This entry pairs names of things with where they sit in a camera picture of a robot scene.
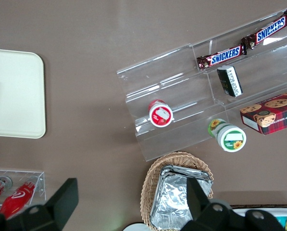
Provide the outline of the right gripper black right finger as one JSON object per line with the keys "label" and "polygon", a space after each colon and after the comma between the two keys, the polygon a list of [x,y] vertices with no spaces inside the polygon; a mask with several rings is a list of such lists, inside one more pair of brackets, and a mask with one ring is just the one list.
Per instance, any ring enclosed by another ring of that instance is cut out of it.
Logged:
{"label": "right gripper black right finger", "polygon": [[192,220],[183,231],[243,231],[244,218],[225,201],[209,199],[195,178],[187,179],[187,204]]}

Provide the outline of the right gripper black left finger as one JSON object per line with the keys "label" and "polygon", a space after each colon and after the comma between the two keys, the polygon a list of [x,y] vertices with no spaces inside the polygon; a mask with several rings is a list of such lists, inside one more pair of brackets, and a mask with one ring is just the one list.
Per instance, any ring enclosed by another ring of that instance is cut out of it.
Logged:
{"label": "right gripper black left finger", "polygon": [[79,202],[78,181],[68,178],[43,205],[35,205],[6,222],[7,231],[61,231]]}

